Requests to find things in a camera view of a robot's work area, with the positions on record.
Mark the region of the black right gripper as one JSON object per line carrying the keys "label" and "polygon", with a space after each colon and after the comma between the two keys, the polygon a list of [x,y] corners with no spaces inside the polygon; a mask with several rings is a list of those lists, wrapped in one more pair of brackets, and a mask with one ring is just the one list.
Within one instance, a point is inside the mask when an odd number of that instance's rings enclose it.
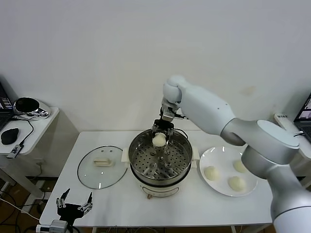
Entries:
{"label": "black right gripper", "polygon": [[173,135],[174,124],[165,121],[163,119],[155,119],[154,124],[151,128],[151,137],[152,139],[155,137],[156,133],[165,133],[166,135],[166,145],[169,144],[169,141]]}

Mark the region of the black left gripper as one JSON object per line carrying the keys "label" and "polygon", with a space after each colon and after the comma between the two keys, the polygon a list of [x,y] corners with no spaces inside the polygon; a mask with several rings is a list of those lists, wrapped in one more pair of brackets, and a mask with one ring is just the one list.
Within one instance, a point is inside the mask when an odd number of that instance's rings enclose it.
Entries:
{"label": "black left gripper", "polygon": [[65,203],[65,199],[69,193],[68,188],[61,197],[56,199],[57,214],[60,216],[59,220],[62,221],[75,221],[78,218],[82,218],[84,214],[87,214],[93,208],[92,192],[90,193],[87,202],[83,205]]}

